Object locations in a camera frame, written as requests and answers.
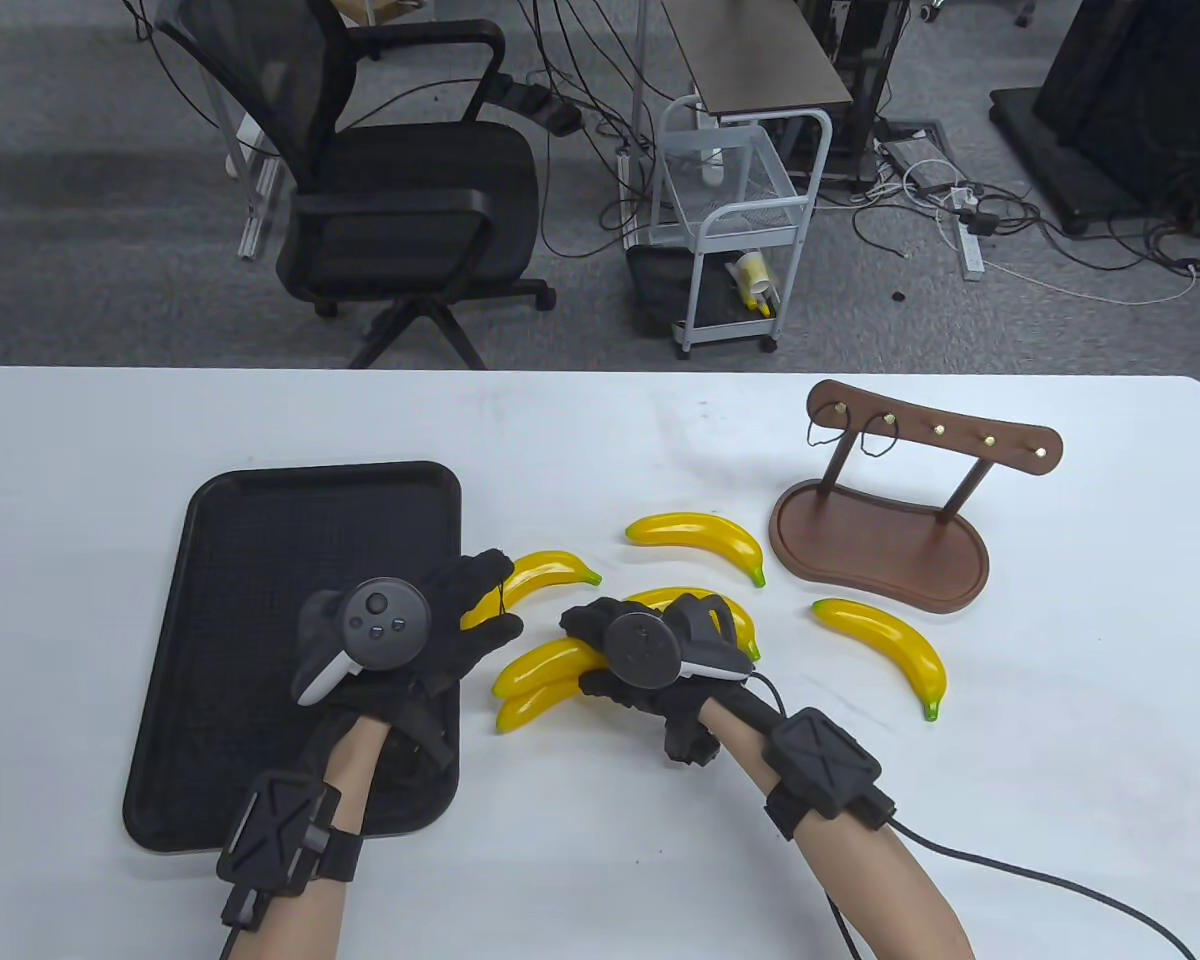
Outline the person's right hand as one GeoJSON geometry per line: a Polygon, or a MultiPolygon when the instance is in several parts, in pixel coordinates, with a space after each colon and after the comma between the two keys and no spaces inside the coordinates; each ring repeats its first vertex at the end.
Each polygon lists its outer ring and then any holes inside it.
{"type": "Polygon", "coordinates": [[[578,678],[588,698],[606,698],[665,721],[700,716],[709,698],[733,692],[740,682],[701,676],[682,677],[682,644],[676,626],[638,602],[600,598],[576,605],[560,617],[568,637],[602,654],[605,666],[578,678]]]}

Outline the person's left hand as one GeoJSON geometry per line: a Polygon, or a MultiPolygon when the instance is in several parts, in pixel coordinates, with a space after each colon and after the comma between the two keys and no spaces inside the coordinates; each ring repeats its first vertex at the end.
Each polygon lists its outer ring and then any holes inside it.
{"type": "Polygon", "coordinates": [[[302,707],[328,704],[385,722],[418,748],[443,755],[443,698],[523,630],[521,618],[504,608],[476,625],[462,623],[512,574],[503,550],[484,550],[418,582],[384,577],[344,593],[317,592],[299,617],[292,695],[302,707]]]}

